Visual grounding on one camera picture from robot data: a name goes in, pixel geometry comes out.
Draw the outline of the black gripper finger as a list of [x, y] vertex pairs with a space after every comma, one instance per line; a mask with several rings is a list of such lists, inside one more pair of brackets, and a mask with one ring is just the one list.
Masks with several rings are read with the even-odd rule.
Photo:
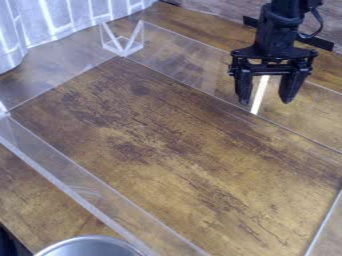
[[235, 73], [235, 93], [239, 103], [247, 105], [250, 103], [253, 91], [253, 73], [247, 69], [239, 69]]
[[302, 69], [294, 70], [282, 76], [278, 94], [285, 104], [289, 104], [294, 100], [309, 74], [310, 71]]

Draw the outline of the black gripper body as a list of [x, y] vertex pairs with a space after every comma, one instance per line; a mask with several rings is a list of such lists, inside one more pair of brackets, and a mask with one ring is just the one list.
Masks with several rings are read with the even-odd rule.
[[234, 78], [239, 69], [250, 70], [253, 76], [286, 75], [302, 69], [311, 71], [317, 52], [297, 48], [294, 42], [297, 36], [313, 38], [319, 33], [299, 32], [307, 13], [319, 19], [318, 7], [318, 2], [269, 2], [262, 6], [254, 43], [231, 52], [228, 74]]

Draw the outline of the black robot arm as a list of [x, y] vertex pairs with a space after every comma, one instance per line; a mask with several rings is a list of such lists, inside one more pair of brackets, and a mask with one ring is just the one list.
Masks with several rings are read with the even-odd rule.
[[[278, 94], [290, 103], [311, 74], [315, 50], [297, 48], [294, 41], [313, 38], [323, 28], [318, 12], [322, 0], [271, 0], [261, 9], [254, 44], [231, 52], [228, 75], [235, 79], [239, 103], [250, 103], [253, 79], [262, 75], [281, 75]], [[299, 32], [305, 15], [310, 12], [319, 28], [313, 34]]]

